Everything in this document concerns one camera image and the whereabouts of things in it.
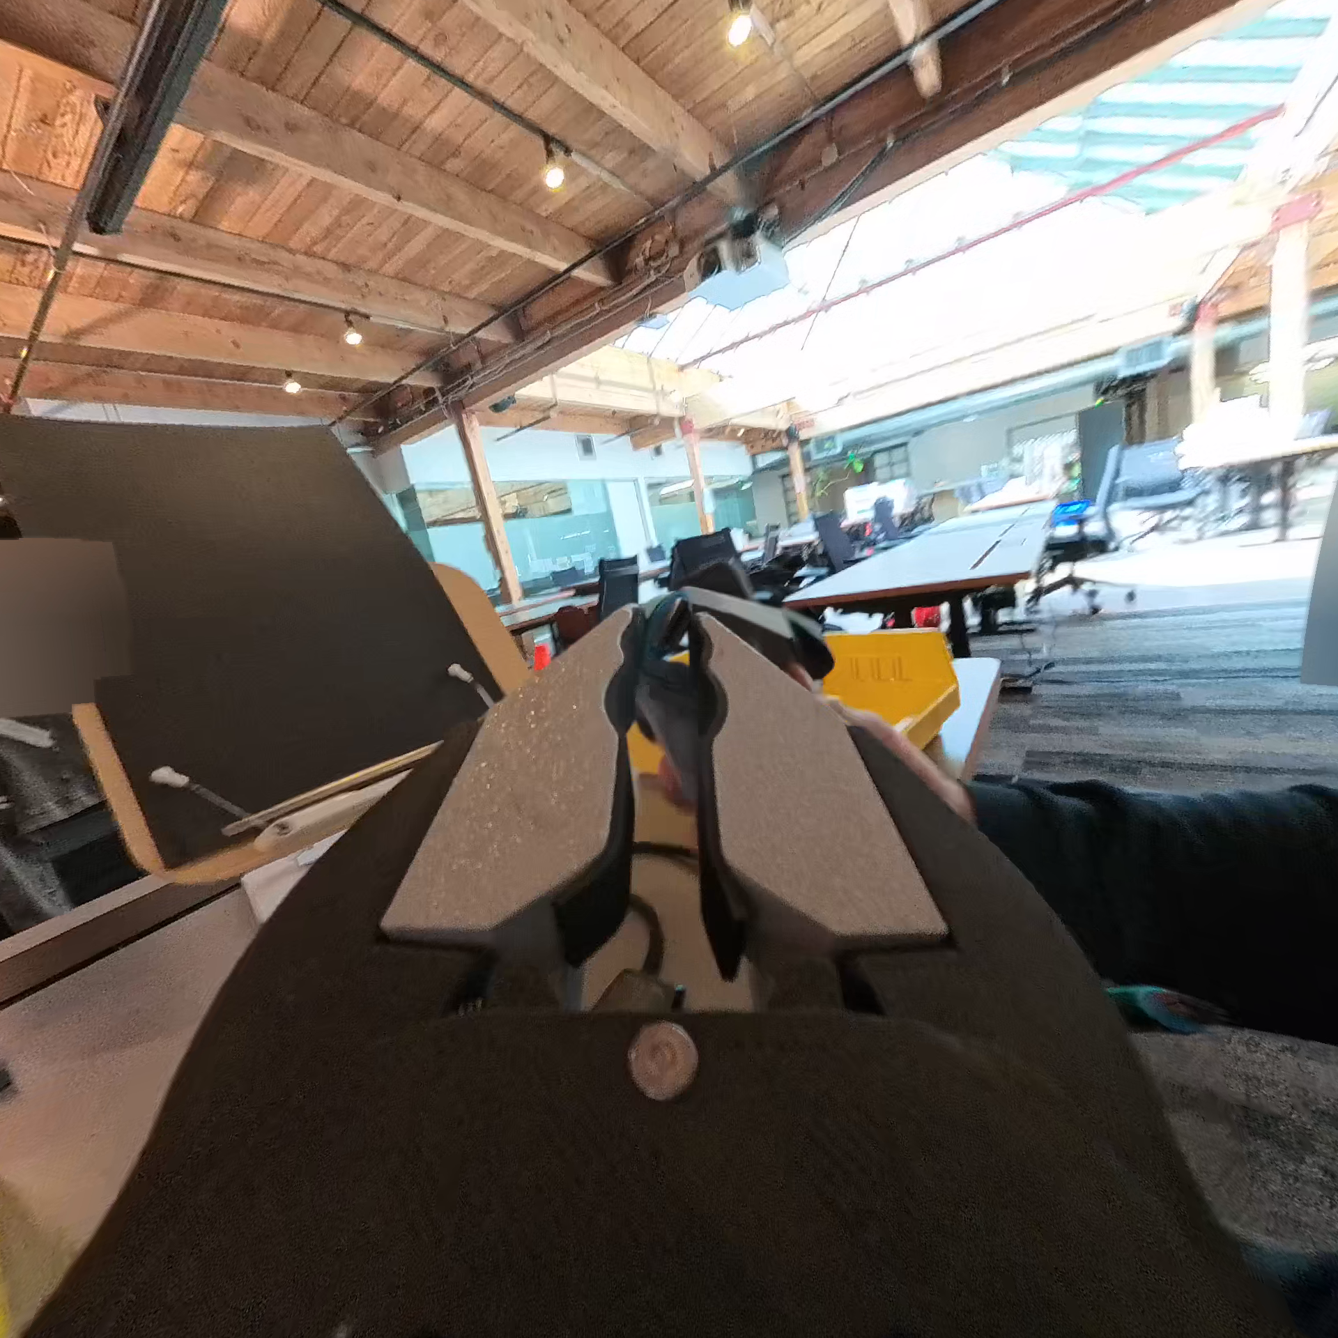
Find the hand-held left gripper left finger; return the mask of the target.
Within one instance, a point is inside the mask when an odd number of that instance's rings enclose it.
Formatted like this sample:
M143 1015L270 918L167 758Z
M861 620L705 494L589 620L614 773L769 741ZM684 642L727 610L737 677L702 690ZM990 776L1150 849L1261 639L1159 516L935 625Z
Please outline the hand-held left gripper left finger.
M581 966L616 934L640 668L641 612L624 607L489 711L380 919L387 938Z

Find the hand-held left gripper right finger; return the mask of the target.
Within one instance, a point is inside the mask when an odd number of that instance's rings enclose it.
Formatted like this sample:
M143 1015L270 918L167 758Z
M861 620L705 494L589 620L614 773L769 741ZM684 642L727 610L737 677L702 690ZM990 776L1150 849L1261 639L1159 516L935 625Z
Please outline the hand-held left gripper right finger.
M694 620L691 669L699 902L721 977L944 945L845 722L715 615Z

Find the yellow plastic bin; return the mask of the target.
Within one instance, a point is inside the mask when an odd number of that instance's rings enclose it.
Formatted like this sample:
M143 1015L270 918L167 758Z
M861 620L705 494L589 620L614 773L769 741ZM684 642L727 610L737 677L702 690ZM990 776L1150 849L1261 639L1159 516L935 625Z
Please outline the yellow plastic bin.
M922 751L942 735L947 719L960 708L954 658L938 629L866 631L818 629L833 666L821 679L826 695L844 706L876 714ZM649 671L662 664L691 668L688 637L667 650L646 647L640 685L649 685ZM664 751L657 736L633 723L626 735L633 776L654 776Z

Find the person's right forearm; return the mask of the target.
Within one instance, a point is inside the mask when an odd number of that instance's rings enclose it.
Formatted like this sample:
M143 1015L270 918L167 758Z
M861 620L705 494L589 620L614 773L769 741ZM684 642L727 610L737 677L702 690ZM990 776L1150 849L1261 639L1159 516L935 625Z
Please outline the person's right forearm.
M970 782L978 830L1097 974L1336 1044L1336 794Z

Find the person's right hand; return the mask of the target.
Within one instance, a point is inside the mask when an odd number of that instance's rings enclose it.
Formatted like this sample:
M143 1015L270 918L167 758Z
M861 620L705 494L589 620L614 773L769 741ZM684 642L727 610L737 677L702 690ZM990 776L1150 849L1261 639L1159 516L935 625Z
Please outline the person's right hand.
M958 779L946 774L931 758L927 758L925 752L915 747L899 728L888 725L877 714L844 706L836 696L826 695L820 682L806 679L798 669L791 676L796 680L806 682L807 690L828 709L836 712L847 727L860 728L877 739L882 747L890 751L952 813L962 817L970 827L976 827L974 803L965 786Z

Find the long white office table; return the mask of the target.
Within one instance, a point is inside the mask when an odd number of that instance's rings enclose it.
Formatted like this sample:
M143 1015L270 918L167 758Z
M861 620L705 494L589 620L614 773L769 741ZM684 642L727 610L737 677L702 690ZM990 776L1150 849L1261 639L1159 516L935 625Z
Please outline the long white office table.
M914 609L946 607L952 655L968 658L965 601L1032 577L1052 510L1030 504L955 518L810 583L783 604L810 614L877 614L896 628L912 621Z

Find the white board stand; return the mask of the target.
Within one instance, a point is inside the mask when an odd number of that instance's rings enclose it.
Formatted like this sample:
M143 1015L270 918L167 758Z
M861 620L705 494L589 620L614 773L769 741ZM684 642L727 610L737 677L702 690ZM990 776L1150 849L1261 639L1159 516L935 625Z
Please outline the white board stand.
M324 829L339 830L356 821L379 803L420 762L430 758L438 744L363 768L358 773L329 781L309 792L245 814L223 829L223 837L250 841L258 849L275 848L288 840L318 840Z

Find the grey office chair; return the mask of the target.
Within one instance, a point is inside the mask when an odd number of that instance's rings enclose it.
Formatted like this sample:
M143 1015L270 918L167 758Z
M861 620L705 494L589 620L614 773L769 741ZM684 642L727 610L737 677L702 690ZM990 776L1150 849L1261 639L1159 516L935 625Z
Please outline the grey office chair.
M1056 505L1035 580L1025 598L1025 614L1036 614L1051 594L1073 591L1084 601L1087 615L1102 612L1092 580L1078 575L1078 563L1115 551L1118 539L1110 521L1110 499L1126 448L1115 445L1107 454L1094 499L1073 499Z

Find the ceiling mounted device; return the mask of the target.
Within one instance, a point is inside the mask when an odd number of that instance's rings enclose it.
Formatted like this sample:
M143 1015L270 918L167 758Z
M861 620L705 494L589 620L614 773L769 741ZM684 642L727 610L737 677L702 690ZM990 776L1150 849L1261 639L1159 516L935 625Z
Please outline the ceiling mounted device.
M790 287L790 268L774 238L772 217L729 211L684 268L684 290L712 308L737 312Z

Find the black ceiling rail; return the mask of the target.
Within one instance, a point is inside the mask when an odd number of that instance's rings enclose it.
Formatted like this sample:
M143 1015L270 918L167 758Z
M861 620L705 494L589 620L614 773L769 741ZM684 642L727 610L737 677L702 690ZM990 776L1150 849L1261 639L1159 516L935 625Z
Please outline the black ceiling rail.
M105 131L114 128L114 136L86 209L86 226L92 234L108 238L122 231L227 8L227 2L156 2L149 7L106 115Z

